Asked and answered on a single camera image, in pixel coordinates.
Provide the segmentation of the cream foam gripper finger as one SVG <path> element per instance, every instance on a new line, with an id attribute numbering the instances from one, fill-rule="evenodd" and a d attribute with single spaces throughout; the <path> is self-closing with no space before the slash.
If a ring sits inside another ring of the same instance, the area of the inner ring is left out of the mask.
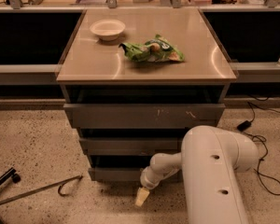
<path id="1" fill-rule="evenodd" d="M 136 199 L 135 199 L 134 204 L 137 207 L 141 207 L 144 204 L 144 202 L 146 201 L 149 194 L 150 194 L 150 191 L 147 188 L 145 188 L 145 187 L 139 188 L 137 191 L 137 194 L 136 194 Z"/>

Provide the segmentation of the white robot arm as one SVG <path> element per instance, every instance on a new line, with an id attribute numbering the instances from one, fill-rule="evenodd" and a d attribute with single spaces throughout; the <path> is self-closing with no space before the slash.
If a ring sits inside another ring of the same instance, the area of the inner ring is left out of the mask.
<path id="1" fill-rule="evenodd" d="M 184 136 L 181 151 L 157 153 L 141 175 L 135 204 L 177 172 L 183 175 L 189 224 L 249 224 L 235 172 L 249 170 L 259 159 L 248 137 L 211 126 L 197 126 Z"/>

